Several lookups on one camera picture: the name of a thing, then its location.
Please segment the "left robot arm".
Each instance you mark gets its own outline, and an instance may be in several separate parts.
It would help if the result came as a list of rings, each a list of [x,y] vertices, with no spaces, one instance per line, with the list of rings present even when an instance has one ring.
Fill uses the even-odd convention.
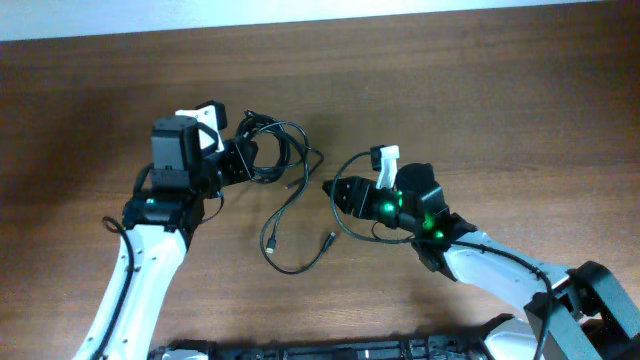
[[[156,120],[153,160],[137,175],[121,220],[104,217],[118,235],[116,264],[78,359],[144,359],[170,283],[183,263],[204,203],[253,175],[255,142],[221,140],[216,128],[186,115]]]

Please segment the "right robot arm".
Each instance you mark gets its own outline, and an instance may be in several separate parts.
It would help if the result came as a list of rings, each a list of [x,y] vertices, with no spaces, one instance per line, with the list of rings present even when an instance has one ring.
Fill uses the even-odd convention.
[[[391,187],[336,176],[323,184],[335,216],[351,215],[407,239],[423,264],[482,289],[525,314],[493,326],[482,345],[494,359],[636,359],[639,309],[605,266],[570,268],[494,241],[449,210],[430,164],[402,167]]]

